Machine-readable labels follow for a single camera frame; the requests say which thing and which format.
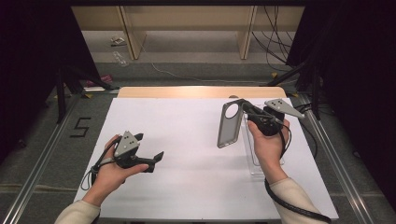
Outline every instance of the floor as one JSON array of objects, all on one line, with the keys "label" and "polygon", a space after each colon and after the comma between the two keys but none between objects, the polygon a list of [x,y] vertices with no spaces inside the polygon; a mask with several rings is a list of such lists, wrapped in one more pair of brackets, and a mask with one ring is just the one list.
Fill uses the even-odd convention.
[{"label": "floor", "polygon": [[[268,55],[255,40],[251,40],[246,60],[239,58],[235,33],[233,32],[149,32],[144,43],[144,51],[138,60],[129,59],[126,47],[110,47],[113,36],[123,37],[122,32],[84,32],[92,57],[101,75],[113,76],[115,86],[148,85],[255,85],[272,80],[272,75],[283,74],[276,69],[289,69],[275,57]],[[268,40],[262,33],[256,33],[264,46]],[[287,34],[281,34],[285,45],[291,44]],[[278,44],[270,48],[276,56],[283,57]],[[120,66],[114,57],[117,51],[128,63]],[[294,93],[296,77],[287,80],[282,87]],[[96,143],[112,93],[94,92],[84,97],[67,98],[68,111],[64,126],[56,124],[57,103],[55,93],[37,117],[35,125],[24,136],[27,147],[16,148],[0,166],[0,217],[7,210],[30,179],[32,170],[42,165],[41,174],[34,184],[17,217],[19,223],[53,223],[57,215],[74,200],[79,182],[84,175],[92,149]],[[302,103],[301,97],[290,97],[294,106]],[[368,221],[360,220],[360,215],[348,198],[345,186],[340,184],[339,174],[334,170],[332,160],[325,146],[320,142],[313,123],[302,121],[307,127],[305,136],[313,153],[318,146],[316,162],[326,187],[332,197],[339,219],[333,223],[396,223],[395,212],[391,209],[382,192],[371,178],[360,159],[353,155],[354,147],[349,143],[336,115],[325,104],[325,94],[320,105],[320,124],[327,135],[338,160],[346,170],[353,187],[361,197],[369,215]],[[84,137],[76,124],[89,127]],[[53,136],[54,130],[60,135]],[[42,164],[36,162],[48,157]],[[119,220],[101,219],[100,223],[124,223]]]}]

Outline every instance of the white sleeve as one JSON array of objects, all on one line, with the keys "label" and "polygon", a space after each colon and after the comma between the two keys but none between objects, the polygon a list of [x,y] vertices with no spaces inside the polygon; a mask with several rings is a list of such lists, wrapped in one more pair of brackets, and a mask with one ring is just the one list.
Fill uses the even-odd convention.
[{"label": "white sleeve", "polygon": [[100,213],[100,207],[77,201],[67,206],[58,216],[56,224],[91,224]]},{"label": "white sleeve", "polygon": [[[270,185],[273,193],[283,201],[292,204],[296,207],[303,208],[305,210],[319,213],[319,210],[312,204],[308,195],[305,193],[302,187],[298,185],[293,179],[286,178],[275,182]],[[300,214],[294,213],[289,209],[275,203],[276,210],[280,214],[282,223],[285,224],[300,224],[300,223],[325,223],[322,221],[315,220],[310,217],[305,217]]]}]

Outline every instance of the white tabletop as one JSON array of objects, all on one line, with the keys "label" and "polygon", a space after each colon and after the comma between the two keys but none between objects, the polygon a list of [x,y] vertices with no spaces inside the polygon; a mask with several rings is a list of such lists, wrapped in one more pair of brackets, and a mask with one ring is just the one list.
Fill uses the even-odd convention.
[{"label": "white tabletop", "polygon": [[[265,100],[247,99],[255,105]],[[138,174],[103,203],[101,217],[125,220],[216,221],[279,219],[263,175],[251,175],[245,144],[217,148],[222,105],[231,99],[117,98],[108,111],[87,172],[116,133],[143,133],[136,155],[164,151],[153,174]],[[284,169],[311,197],[318,210],[338,218],[296,118]],[[86,191],[79,189],[79,200]]]}]

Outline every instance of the gray carpet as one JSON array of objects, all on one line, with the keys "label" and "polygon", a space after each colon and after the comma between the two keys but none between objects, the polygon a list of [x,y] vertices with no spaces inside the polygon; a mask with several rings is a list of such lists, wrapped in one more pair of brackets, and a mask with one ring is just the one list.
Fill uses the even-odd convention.
[{"label": "gray carpet", "polygon": [[[251,80],[269,81],[272,71],[265,64],[156,64],[159,69],[176,73],[179,76],[199,77],[200,79]],[[203,82],[193,79],[171,77],[153,70],[150,63],[136,63],[129,67],[118,67],[112,63],[97,64],[101,75],[111,74],[114,86],[182,86],[182,85],[220,85],[220,86],[258,86],[258,83],[227,83]],[[91,157],[97,137],[102,129],[111,100],[115,94],[94,94],[91,99],[81,98],[65,126],[63,136],[53,152],[50,161],[41,176],[39,183],[22,214],[20,223],[52,223],[59,213],[73,202],[76,190]],[[300,104],[298,98],[290,98],[294,106]],[[27,147],[14,150],[0,167],[1,206],[0,217],[3,217],[13,198],[18,192],[18,186],[30,174],[41,150],[50,138],[57,120],[57,105],[53,95],[48,99],[48,108],[43,108],[35,124],[26,134]],[[350,144],[337,117],[332,115],[330,108],[320,109],[321,122],[332,139],[337,153],[364,201],[367,203],[375,223],[396,223],[396,215],[388,205],[385,197],[367,172],[359,158],[353,156],[353,146]],[[71,137],[83,134],[75,126],[80,118],[80,126],[89,127],[85,137]],[[302,123],[312,133],[308,119]],[[304,131],[309,146],[314,153],[315,142]],[[359,223],[342,187],[329,163],[321,145],[318,145],[316,162],[323,176],[325,185],[336,206],[340,219],[334,223]],[[120,221],[101,220],[101,223],[122,223]]]}]

